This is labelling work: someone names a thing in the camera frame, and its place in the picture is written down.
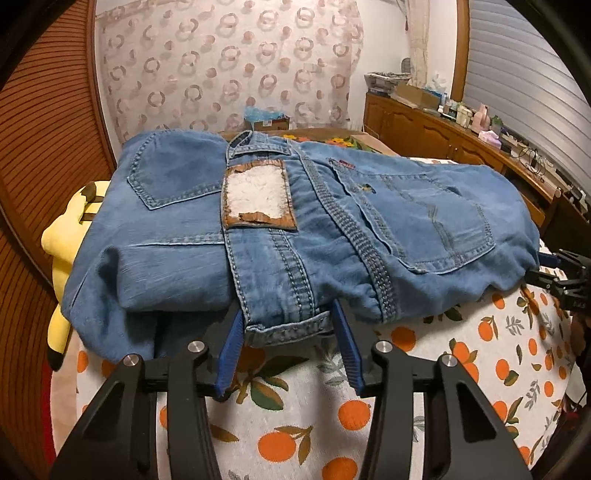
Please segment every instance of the red tab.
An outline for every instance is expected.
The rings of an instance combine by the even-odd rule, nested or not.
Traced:
[[[351,170],[355,169],[355,165],[353,165],[352,163],[349,163],[348,161],[339,160],[339,163],[344,167],[350,168]]]

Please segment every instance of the jeans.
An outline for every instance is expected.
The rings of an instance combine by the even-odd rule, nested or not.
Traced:
[[[297,228],[224,228],[225,172],[279,160]],[[246,131],[230,144],[144,132],[124,147],[80,247],[62,312],[113,361],[174,353],[236,296],[253,346],[332,329],[346,297],[368,322],[441,313],[538,265],[538,231],[486,166],[429,165]]]

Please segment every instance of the window blind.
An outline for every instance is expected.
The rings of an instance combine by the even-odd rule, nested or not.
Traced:
[[[548,42],[505,0],[470,0],[464,102],[488,105],[591,193],[591,108]]]

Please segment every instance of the back pocket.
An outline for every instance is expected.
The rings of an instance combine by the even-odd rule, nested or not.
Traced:
[[[426,174],[331,166],[376,239],[415,273],[451,272],[495,246],[482,208]]]
[[[127,181],[150,210],[219,192],[227,146],[218,135],[154,132],[138,149]]]

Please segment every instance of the brown and white label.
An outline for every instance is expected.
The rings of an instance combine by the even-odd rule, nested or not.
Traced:
[[[296,230],[290,185],[281,160],[255,160],[226,170],[223,225]]]

